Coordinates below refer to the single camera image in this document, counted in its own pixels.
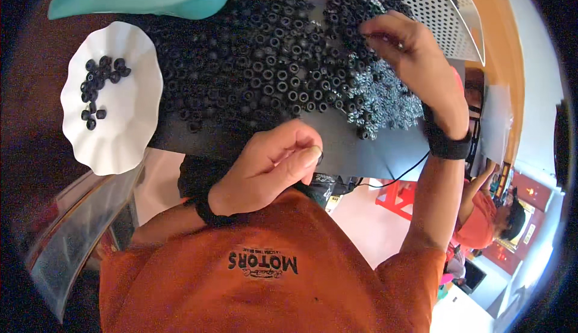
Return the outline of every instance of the person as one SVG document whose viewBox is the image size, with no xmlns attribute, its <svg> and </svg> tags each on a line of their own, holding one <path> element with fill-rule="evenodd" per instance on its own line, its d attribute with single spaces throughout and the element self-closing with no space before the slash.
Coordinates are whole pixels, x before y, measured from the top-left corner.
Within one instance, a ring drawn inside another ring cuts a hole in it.
<svg viewBox="0 0 578 333">
<path fill-rule="evenodd" d="M 431 151 L 399 253 L 372 270 L 319 205 L 289 188 L 309 184 L 323 151 L 312 127 L 291 120 L 256 133 L 209 191 L 104 258 L 104 332 L 429 331 L 462 193 L 468 106 L 427 27 L 389 11 L 360 32 L 427 105 Z"/>
<path fill-rule="evenodd" d="M 510 206 L 496 208 L 494 205 L 489 185 L 490 176 L 497 170 L 499 166 L 488 160 L 486 170 L 480 176 L 471 183 L 464 182 L 453 244 L 484 249 L 496 238 L 511 240 L 522 230 L 526 214 L 516 193 Z"/>
</svg>

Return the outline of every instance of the white plate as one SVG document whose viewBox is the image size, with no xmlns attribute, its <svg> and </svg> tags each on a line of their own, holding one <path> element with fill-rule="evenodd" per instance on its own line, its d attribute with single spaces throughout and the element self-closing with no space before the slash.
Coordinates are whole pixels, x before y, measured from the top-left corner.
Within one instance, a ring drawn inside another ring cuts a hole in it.
<svg viewBox="0 0 578 333">
<path fill-rule="evenodd" d="M 80 119 L 82 110 L 88 109 L 80 98 L 80 84 L 88 73 L 86 62 L 98 63 L 103 55 L 113 61 L 124 58 L 132 72 L 117 84 L 107 80 L 98 91 L 97 109 L 105 109 L 106 118 L 96 120 L 97 126 L 89 131 Z M 157 128 L 162 93 L 163 76 L 154 44 L 140 28 L 112 22 L 89 34 L 68 64 L 68 79 L 60 94 L 62 132 L 76 160 L 96 175 L 119 174 L 137 166 Z"/>
</svg>

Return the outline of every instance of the printed logo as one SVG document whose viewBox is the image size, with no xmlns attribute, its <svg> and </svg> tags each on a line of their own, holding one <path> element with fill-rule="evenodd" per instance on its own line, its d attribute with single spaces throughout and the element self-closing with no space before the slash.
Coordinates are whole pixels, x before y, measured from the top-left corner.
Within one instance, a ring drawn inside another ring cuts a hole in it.
<svg viewBox="0 0 578 333">
<path fill-rule="evenodd" d="M 229 270 L 241 269 L 250 278 L 279 279 L 286 272 L 297 272 L 297 257 L 287 257 L 278 250 L 242 248 L 229 253 Z"/>
</svg>

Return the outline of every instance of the floor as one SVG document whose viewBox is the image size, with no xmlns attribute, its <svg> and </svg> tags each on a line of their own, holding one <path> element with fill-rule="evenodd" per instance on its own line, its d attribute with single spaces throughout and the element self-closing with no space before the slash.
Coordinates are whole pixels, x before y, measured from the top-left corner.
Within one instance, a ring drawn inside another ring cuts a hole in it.
<svg viewBox="0 0 578 333">
<path fill-rule="evenodd" d="M 177 179 L 184 154 L 150 149 L 144 179 L 135 188 L 138 223 L 179 204 Z M 376 205 L 379 190 L 360 186 L 340 200 L 331 217 L 355 244 L 372 268 L 397 253 L 409 221 Z"/>
</svg>

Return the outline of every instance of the dark tabletop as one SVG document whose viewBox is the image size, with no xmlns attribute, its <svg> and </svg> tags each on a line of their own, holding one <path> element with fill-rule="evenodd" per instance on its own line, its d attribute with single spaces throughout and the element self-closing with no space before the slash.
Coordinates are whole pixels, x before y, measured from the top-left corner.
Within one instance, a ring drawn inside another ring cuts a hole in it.
<svg viewBox="0 0 578 333">
<path fill-rule="evenodd" d="M 450 64 L 463 81 L 464 62 L 450 60 Z M 330 175 L 396 178 L 429 150 L 428 143 L 417 126 L 408 130 L 381 129 L 375 141 L 362 141 L 356 136 L 355 126 L 347 123 L 346 115 L 341 111 L 329 109 L 325 113 L 303 113 L 301 119 L 321 135 L 323 160 L 317 171 Z M 159 120 L 159 126 L 149 146 L 194 156 L 235 160 L 250 137 L 248 133 L 232 132 L 212 121 L 204 124 L 198 133 L 191 134 L 186 122 L 180 121 L 176 114 L 173 114 L 169 119 Z M 422 167 L 423 163 L 403 179 L 417 180 Z"/>
</svg>

